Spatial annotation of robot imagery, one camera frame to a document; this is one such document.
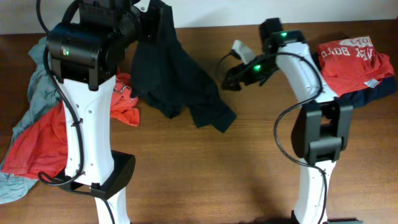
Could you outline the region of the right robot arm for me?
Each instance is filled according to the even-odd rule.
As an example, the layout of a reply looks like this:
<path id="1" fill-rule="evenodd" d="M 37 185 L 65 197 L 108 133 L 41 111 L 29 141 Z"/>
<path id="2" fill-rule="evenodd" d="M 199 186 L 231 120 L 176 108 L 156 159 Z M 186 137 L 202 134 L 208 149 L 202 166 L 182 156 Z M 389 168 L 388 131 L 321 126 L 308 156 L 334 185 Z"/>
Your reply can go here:
<path id="1" fill-rule="evenodd" d="M 299 30 L 284 30 L 279 18 L 259 26 L 262 53 L 256 55 L 240 40 L 229 54 L 241 64 L 231 68 L 222 82 L 224 90 L 265 82 L 282 71 L 297 104 L 278 115 L 273 135 L 280 152 L 300 166 L 298 200 L 289 218 L 274 223 L 331 223 L 326 202 L 331 175 L 348 145 L 353 105 L 338 98 L 313 61 L 307 39 Z"/>

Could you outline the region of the black t-shirt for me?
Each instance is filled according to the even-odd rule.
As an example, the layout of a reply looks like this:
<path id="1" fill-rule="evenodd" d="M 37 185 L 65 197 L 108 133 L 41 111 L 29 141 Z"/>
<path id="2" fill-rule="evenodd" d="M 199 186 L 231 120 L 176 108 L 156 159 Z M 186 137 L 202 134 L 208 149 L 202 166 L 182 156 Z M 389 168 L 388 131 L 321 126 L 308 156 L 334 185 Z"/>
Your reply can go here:
<path id="1" fill-rule="evenodd" d="M 139 42 L 131 63 L 133 96 L 172 119 L 184 108 L 190 110 L 197 128 L 212 125 L 224 133 L 236 119 L 221 99 L 218 86 L 177 39 L 172 7 L 151 1 L 160 11 L 159 39 L 154 44 Z"/>

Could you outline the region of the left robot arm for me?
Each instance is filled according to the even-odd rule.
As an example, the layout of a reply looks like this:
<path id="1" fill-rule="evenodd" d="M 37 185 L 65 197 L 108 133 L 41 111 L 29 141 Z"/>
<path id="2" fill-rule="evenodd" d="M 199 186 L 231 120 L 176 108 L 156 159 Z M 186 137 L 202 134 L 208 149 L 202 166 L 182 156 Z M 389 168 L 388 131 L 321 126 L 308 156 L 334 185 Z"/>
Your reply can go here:
<path id="1" fill-rule="evenodd" d="M 100 223 L 129 223 L 126 187 L 136 159 L 110 145 L 118 65 L 136 41 L 154 42 L 160 11 L 152 1 L 73 1 L 46 31 L 44 67 L 65 108 L 67 163 L 39 180 L 79 194 L 87 186 Z"/>

